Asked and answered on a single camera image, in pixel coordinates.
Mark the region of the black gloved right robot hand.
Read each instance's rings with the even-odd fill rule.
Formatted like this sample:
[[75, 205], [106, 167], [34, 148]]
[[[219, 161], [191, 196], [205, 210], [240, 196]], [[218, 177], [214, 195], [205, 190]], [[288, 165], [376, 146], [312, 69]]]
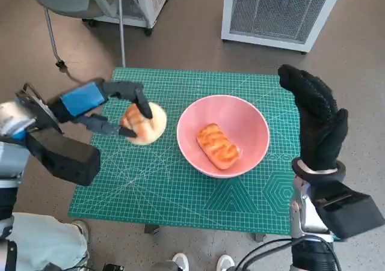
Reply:
[[300, 159], [312, 171], [337, 169], [348, 133], [348, 111], [338, 108], [332, 90], [305, 70], [283, 64], [280, 86], [294, 95], [300, 115]]

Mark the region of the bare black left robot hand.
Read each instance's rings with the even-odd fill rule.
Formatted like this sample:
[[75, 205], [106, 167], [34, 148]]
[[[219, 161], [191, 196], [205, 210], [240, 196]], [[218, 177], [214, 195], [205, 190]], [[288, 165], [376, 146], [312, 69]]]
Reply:
[[137, 134], [132, 129], [119, 124], [112, 124], [107, 117], [98, 114], [86, 115], [86, 113], [104, 105], [111, 97], [128, 100], [136, 105], [143, 117], [147, 119], [153, 117], [141, 83], [131, 81], [107, 82], [102, 78], [92, 79], [52, 98], [48, 101], [48, 108], [59, 123], [69, 121], [81, 123], [93, 133], [136, 138]]

